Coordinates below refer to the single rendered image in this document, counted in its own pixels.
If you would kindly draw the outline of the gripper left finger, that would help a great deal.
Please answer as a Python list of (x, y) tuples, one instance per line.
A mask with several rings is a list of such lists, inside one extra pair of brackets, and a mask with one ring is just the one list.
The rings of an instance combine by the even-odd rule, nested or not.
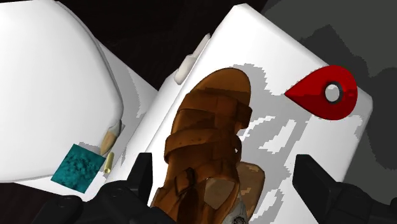
[(152, 154), (140, 153), (126, 180), (106, 183), (88, 202), (59, 195), (31, 224), (162, 224), (161, 210), (148, 206), (152, 186)]

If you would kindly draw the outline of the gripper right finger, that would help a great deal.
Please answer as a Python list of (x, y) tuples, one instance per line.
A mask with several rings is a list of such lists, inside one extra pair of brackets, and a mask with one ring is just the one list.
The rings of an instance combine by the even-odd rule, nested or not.
[(319, 224), (397, 224), (397, 197), (378, 202), (335, 181), (310, 155), (296, 156), (292, 184)]

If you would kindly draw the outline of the small yellow cylinder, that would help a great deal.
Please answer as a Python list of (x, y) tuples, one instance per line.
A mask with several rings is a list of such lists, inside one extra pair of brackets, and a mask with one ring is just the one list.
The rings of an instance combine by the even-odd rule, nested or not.
[(112, 165), (113, 165), (113, 159), (114, 159), (114, 153), (113, 152), (109, 152), (107, 157), (106, 157), (106, 161), (104, 163), (104, 172), (110, 173), (112, 170)]

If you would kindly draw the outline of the beige cone-shaped piece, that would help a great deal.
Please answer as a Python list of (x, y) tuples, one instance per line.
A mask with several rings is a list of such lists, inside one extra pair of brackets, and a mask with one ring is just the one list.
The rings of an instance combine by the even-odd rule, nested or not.
[(100, 155), (105, 155), (114, 145), (123, 129), (123, 123), (119, 120), (106, 132), (100, 147)]

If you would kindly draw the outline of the teal square sponge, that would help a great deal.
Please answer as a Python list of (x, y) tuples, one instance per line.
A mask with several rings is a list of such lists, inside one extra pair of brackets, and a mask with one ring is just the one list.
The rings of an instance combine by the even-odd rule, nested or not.
[(77, 192), (85, 193), (104, 161), (103, 156), (74, 144), (51, 180)]

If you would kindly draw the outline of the red teardrop tag with hole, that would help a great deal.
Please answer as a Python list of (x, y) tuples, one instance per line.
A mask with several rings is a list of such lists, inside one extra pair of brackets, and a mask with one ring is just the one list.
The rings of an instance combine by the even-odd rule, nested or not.
[[(329, 85), (336, 85), (336, 101), (326, 98)], [(353, 75), (344, 67), (329, 65), (319, 68), (285, 91), (284, 95), (303, 109), (326, 120), (341, 120), (353, 111), (358, 88)]]

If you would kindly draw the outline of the white toilet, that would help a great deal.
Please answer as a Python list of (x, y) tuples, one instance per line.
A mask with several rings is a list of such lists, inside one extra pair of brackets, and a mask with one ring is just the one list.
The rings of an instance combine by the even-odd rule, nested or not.
[[(21, 211), (41, 208), (59, 195), (88, 202), (101, 186), (126, 180), (140, 153), (152, 154), (148, 206), (164, 185), (165, 140), (185, 95), (223, 68), (250, 81), (249, 125), (238, 131), (243, 162), (258, 165), (265, 181), (249, 224), (317, 224), (293, 187), (298, 154), (312, 156), (337, 181), (345, 178), (372, 112), (371, 97), (358, 88), (350, 115), (326, 120), (284, 93), (311, 72), (329, 66), (246, 4), (234, 6), (206, 35), (160, 90), (150, 87), (94, 37), (66, 6), (54, 0), (0, 3), (0, 224), (6, 197), (16, 187), (36, 190)], [(100, 155), (102, 140), (119, 120), (123, 129), (85, 193), (51, 180), (76, 144)], [(162, 224), (177, 224), (162, 211)]]

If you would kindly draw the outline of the brown strappy sandal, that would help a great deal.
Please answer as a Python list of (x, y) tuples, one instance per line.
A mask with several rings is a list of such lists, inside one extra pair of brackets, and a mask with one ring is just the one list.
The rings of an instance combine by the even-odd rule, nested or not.
[(164, 185), (152, 201), (177, 224), (249, 224), (265, 173), (243, 162), (237, 133), (249, 125), (247, 75), (223, 68), (185, 95), (165, 140)]

